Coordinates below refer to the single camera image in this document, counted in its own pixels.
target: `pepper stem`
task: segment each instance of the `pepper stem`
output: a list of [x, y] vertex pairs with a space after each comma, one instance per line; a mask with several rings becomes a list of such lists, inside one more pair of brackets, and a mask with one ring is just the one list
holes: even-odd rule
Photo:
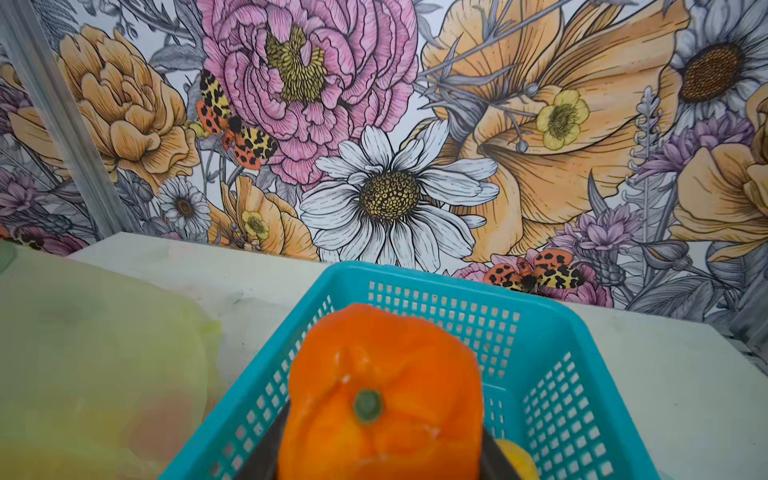
[[360, 390], [355, 397], [354, 409], [361, 423], [374, 423], [384, 412], [381, 394], [376, 390]]

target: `orange bell pepper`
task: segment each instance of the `orange bell pepper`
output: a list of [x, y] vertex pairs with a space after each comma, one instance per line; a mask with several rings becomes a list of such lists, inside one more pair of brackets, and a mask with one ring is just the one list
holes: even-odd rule
[[291, 369], [280, 480], [479, 476], [472, 351], [424, 319], [351, 305], [315, 325]]

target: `floral wallpaper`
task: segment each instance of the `floral wallpaper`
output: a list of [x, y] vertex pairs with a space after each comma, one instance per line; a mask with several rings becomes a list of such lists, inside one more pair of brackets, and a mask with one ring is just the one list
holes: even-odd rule
[[[727, 328], [768, 266], [768, 2], [639, 3], [33, 0], [147, 234]], [[83, 247], [0, 76], [0, 235]]]

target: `orange flower illustration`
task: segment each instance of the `orange flower illustration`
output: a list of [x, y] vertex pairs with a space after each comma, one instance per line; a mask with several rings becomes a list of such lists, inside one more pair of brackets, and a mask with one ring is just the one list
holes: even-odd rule
[[768, 85], [746, 103], [756, 130], [752, 149], [742, 144], [702, 147], [677, 178], [678, 240], [735, 242], [712, 253], [709, 261], [741, 257], [768, 241]]
[[[493, 0], [454, 3], [437, 37], [445, 47], [424, 47], [425, 68], [444, 62], [454, 44], [455, 57], [477, 48], [489, 25], [514, 28], [555, 3], [510, 1], [509, 8]], [[680, 77], [665, 67], [674, 52], [675, 32], [687, 26], [688, 14], [683, 2], [672, 4], [666, 14], [661, 3], [613, 25], [621, 7], [587, 2], [567, 25], [561, 9], [555, 9], [452, 63], [450, 75], [458, 80], [440, 88], [465, 94], [465, 101], [469, 94], [469, 101], [484, 110], [465, 138], [446, 143], [438, 160], [491, 157], [499, 167], [489, 181], [501, 189], [488, 204], [454, 207], [458, 214], [487, 220], [472, 231], [475, 249], [467, 260], [488, 261], [492, 253], [519, 255], [544, 245], [565, 222], [591, 209], [590, 171], [601, 195], [615, 195], [631, 172], [627, 163], [635, 145], [636, 105], [646, 87], [660, 99], [661, 132], [671, 127]], [[480, 80], [500, 71], [492, 81]], [[442, 105], [435, 113], [449, 115]]]
[[296, 210], [273, 193], [264, 193], [248, 177], [238, 177], [237, 195], [221, 184], [224, 210], [208, 203], [212, 224], [208, 242], [249, 252], [318, 260], [310, 230]]
[[[186, 129], [186, 107], [177, 91], [147, 65], [118, 31], [114, 39], [86, 26], [60, 44], [58, 66], [112, 181], [117, 167], [132, 170], [157, 190], [168, 178], [191, 175], [200, 164], [194, 131]], [[23, 90], [10, 65], [0, 68]], [[33, 107], [9, 115], [14, 135], [63, 178], [70, 174]]]

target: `blue plastic basket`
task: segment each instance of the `blue plastic basket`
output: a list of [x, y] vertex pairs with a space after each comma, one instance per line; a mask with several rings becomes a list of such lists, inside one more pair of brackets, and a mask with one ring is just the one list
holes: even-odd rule
[[541, 480], [659, 480], [587, 327], [566, 306], [358, 262], [325, 270], [161, 478], [233, 479], [286, 404], [306, 333], [351, 303], [421, 316], [469, 346], [482, 371], [486, 428], [527, 449]]

